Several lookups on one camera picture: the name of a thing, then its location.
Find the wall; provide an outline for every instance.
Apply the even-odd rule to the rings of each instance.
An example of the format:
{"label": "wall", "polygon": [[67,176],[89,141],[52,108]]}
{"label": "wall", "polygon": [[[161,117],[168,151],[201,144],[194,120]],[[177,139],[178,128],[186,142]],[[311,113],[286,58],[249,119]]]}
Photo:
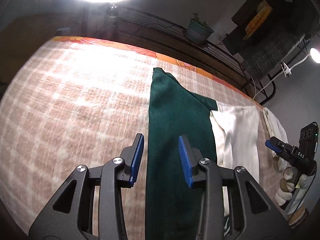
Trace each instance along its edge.
{"label": "wall", "polygon": [[192,13],[199,13],[215,31],[209,38],[214,44],[225,31],[236,27],[231,20],[246,0],[127,0],[122,4],[157,15],[187,28]]}
{"label": "wall", "polygon": [[[215,31],[210,41],[219,43],[219,36],[230,33],[236,25],[231,17],[246,0],[126,0],[121,5],[149,12],[178,25],[188,27],[193,12],[199,12]],[[0,31],[14,19],[40,13],[76,12],[82,10],[80,0],[10,0],[0,18]]]}
{"label": "wall", "polygon": [[[312,45],[318,46],[319,44],[320,38],[316,37],[308,49]],[[275,83],[276,95],[265,104],[265,107],[269,108],[281,122],[286,130],[289,144],[298,146],[301,128],[311,122],[317,122],[320,125],[320,64],[308,58],[292,70],[290,77],[285,78],[284,75],[281,75],[275,80]],[[316,152],[315,160],[320,167],[319,149],[320,147]],[[320,168],[305,198],[305,204],[309,210],[315,206],[319,197]]]}

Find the white cable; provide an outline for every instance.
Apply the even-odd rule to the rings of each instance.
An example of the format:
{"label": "white cable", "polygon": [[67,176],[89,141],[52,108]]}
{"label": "white cable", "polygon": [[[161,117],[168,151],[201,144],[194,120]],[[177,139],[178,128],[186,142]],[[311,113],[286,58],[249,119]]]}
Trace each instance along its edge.
{"label": "white cable", "polygon": [[252,78],[252,82],[254,84],[254,97],[253,98],[255,98],[256,94],[257,94],[257,88],[256,88],[256,84],[254,83],[253,77],[251,77],[251,78]]}
{"label": "white cable", "polygon": [[[299,61],[299,62],[297,62],[296,64],[294,64],[291,68],[290,68],[290,70],[292,70],[294,67],[296,67],[297,65],[299,65],[299,64],[301,64],[302,62],[304,62],[308,57],[310,56],[310,54],[308,54],[308,55],[306,55],[306,57],[303,59],[303,60],[301,60],[301,61]],[[253,97],[253,100],[255,99],[255,97],[261,92],[261,91],[263,91],[268,85],[270,85],[270,83],[273,81],[273,80],[275,80],[278,76],[280,76],[282,74],[282,72],[280,72],[278,75],[276,75],[272,80],[270,80],[270,82],[267,84],[267,85],[265,85],[254,97]]]}
{"label": "white cable", "polygon": [[301,60],[301,61],[299,61],[298,63],[294,64],[294,65],[290,68],[290,70],[292,70],[294,67],[296,67],[297,65],[301,64],[302,62],[304,62],[309,56],[310,56],[310,54],[306,55],[306,57],[305,57],[303,60]]}
{"label": "white cable", "polygon": [[254,96],[254,98],[253,98],[253,100],[255,99],[255,97],[261,92],[261,91],[263,91],[268,85],[270,85],[270,83],[273,81],[273,80],[275,80],[278,76],[280,76],[282,74],[282,72],[280,72],[278,75],[276,75],[272,80],[270,80],[270,82],[267,84],[267,85],[265,85],[255,96]]}

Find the small light bulb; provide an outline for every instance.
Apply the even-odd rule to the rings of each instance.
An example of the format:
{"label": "small light bulb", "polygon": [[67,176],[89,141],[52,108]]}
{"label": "small light bulb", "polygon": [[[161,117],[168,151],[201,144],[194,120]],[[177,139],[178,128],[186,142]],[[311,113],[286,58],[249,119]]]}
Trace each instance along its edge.
{"label": "small light bulb", "polygon": [[318,50],[314,48],[310,49],[310,55],[316,63],[320,64],[320,53]]}

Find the blue gripper pad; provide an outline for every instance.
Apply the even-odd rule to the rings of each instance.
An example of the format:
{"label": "blue gripper pad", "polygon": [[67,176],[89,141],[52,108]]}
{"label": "blue gripper pad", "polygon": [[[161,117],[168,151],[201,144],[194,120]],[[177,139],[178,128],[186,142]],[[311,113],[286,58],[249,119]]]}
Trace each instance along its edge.
{"label": "blue gripper pad", "polygon": [[140,163],[141,163],[141,158],[142,158],[142,153],[143,153],[143,148],[144,148],[144,136],[143,134],[140,136],[136,151],[134,152],[134,157],[131,165],[131,170],[130,170],[130,180],[129,184],[131,187],[133,187],[133,184],[137,181],[138,177],[138,172],[140,168]]}
{"label": "blue gripper pad", "polygon": [[281,149],[278,148],[277,146],[271,144],[270,140],[266,140],[265,145],[266,145],[269,149],[273,150],[275,153],[281,153],[281,152],[283,152],[283,150],[281,150]]}
{"label": "blue gripper pad", "polygon": [[189,155],[188,155],[186,145],[183,141],[182,136],[179,136],[178,148],[179,148],[179,154],[180,154],[181,164],[182,164],[183,173],[184,173],[184,179],[188,184],[188,187],[192,188],[192,185],[193,185],[192,166],[191,166]]}

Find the gloved hand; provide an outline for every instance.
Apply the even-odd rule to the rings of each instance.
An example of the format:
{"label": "gloved hand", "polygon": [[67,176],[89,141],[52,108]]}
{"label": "gloved hand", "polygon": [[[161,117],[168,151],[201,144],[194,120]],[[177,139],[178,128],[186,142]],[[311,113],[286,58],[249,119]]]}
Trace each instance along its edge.
{"label": "gloved hand", "polygon": [[[294,184],[289,182],[293,178],[293,167],[288,167],[284,170],[284,177],[280,180],[280,187],[276,192],[275,200],[279,206],[284,205],[286,201],[290,201],[292,199],[292,191],[294,190]],[[305,174],[302,174],[299,178],[300,190],[292,203],[292,206],[288,212],[288,215],[292,214],[297,207],[298,203],[302,199],[305,191],[308,187],[308,177]]]}

